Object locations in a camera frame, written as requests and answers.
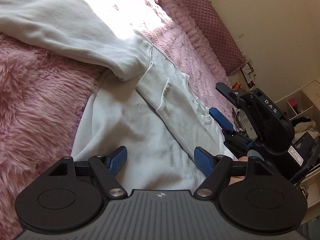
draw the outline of blue gripper pad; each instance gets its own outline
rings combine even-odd
[[[110,164],[108,170],[115,177],[121,171],[123,165],[127,161],[128,151],[124,146],[119,147],[115,152],[110,156]]]
[[[196,147],[194,151],[195,162],[204,176],[208,177],[209,174],[213,171],[212,162],[209,152],[202,149],[201,147]]]
[[[210,108],[209,115],[220,125],[222,130],[234,130],[232,123],[217,108]]]

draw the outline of pink faux fur rug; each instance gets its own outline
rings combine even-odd
[[[231,119],[215,90],[224,69],[180,0],[101,0],[190,75],[193,92]],[[0,239],[21,231],[19,192],[62,156],[70,155],[83,109],[103,67],[77,62],[0,34]]]

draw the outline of folded cloth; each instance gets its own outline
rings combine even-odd
[[[301,123],[301,122],[311,122],[311,119],[302,116],[302,117],[299,117],[299,118],[294,119],[294,120],[291,121],[291,123],[292,123],[292,125],[293,125],[294,127],[295,127],[298,123]]]
[[[84,0],[0,0],[0,33],[82,62],[111,68],[128,80],[145,72],[151,41],[117,11]]]
[[[313,139],[319,136],[319,133],[316,130],[315,121],[298,123],[294,127],[294,132],[295,132],[295,135],[292,143],[297,142],[306,132],[308,132]]]

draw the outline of black circular disc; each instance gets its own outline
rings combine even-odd
[[[63,209],[72,205],[75,200],[76,195],[64,188],[49,189],[38,197],[39,204],[47,209]]]
[[[254,176],[226,187],[220,206],[236,225],[267,234],[297,229],[307,211],[305,197],[279,176]]]
[[[17,215],[39,233],[67,232],[93,220],[103,205],[93,186],[68,176],[39,177],[17,197]]]

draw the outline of human hand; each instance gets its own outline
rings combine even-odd
[[[238,159],[238,161],[240,161],[240,162],[247,162],[247,161],[248,161],[248,157],[247,157],[247,156],[240,157],[240,158]],[[239,182],[239,181],[241,181],[241,180],[243,180],[243,179],[244,179],[244,176],[231,177],[230,182],[229,182],[229,185],[234,184],[234,183],[237,183],[237,182]]]

